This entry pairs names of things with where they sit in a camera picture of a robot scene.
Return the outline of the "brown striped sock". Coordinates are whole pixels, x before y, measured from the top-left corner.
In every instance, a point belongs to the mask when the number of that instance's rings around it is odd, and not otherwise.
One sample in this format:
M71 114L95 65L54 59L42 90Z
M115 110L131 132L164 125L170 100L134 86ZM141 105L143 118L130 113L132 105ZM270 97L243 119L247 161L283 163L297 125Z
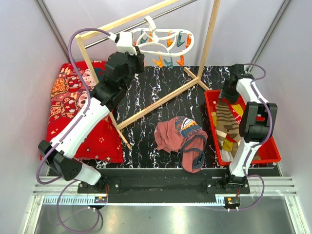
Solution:
M215 131L220 143L224 142L227 135L237 143L241 141L239 125L231 113L228 103L222 99L219 99L216 105Z

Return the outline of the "white plastic clip hanger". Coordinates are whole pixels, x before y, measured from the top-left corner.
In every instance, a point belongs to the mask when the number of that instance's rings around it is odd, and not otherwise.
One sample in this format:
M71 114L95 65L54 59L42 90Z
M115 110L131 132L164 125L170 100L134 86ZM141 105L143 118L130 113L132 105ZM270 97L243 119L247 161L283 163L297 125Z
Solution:
M194 46L195 37L189 30L158 28L150 16L146 16L144 20L145 27L131 30L133 42L141 53L179 57L188 53Z

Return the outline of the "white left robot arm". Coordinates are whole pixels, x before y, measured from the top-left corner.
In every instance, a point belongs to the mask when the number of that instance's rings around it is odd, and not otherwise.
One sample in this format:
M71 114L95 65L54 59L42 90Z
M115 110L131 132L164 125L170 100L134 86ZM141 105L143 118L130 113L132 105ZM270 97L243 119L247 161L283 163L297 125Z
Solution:
M83 181L94 193L102 192L105 181L101 173L74 156L93 128L125 97L135 75L144 71L144 55L138 46L111 54L103 79L93 88L83 108L51 141L39 143L42 164L47 164L66 181Z

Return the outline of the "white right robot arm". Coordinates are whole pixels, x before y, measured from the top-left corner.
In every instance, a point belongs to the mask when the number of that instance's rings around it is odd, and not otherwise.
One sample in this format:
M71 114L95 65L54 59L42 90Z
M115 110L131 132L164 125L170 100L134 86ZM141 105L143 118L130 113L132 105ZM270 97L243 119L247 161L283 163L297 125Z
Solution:
M245 70L244 64L230 66L229 72L218 97L215 132L220 145L227 136L236 142L233 161L218 185L226 193L235 193L247 183L252 159L273 134L277 105L263 97L256 86L257 79ZM246 106L241 121L236 122L229 105L239 98Z

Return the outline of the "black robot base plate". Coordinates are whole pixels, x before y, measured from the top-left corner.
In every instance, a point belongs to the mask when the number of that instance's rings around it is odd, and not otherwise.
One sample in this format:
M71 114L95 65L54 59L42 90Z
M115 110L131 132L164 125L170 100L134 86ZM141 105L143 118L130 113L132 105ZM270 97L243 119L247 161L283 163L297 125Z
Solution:
M214 203L216 195L247 195L247 179L227 184L227 169L208 168L192 174L183 169L101 169L97 186L82 182L79 194L108 192L109 203Z

